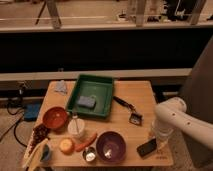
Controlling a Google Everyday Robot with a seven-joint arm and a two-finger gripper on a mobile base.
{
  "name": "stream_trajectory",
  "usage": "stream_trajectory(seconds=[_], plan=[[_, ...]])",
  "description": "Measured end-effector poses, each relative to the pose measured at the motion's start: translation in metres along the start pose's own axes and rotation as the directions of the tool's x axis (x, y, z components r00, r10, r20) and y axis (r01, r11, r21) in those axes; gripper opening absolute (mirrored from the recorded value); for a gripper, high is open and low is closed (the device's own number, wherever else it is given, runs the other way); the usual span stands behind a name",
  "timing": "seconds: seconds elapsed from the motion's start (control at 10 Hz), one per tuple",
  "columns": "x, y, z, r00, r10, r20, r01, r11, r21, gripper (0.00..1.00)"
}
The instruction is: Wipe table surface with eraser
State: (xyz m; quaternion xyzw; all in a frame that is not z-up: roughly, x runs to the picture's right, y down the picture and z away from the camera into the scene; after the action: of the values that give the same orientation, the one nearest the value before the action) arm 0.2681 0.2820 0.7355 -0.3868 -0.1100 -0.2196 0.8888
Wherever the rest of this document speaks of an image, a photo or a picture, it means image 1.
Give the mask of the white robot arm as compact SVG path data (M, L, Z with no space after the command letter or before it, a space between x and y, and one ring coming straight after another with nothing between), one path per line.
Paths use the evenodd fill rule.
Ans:
M177 128L213 150L213 124L190 116L186 109L185 101L179 97L158 103L154 107L155 120L151 124L155 137L166 141Z

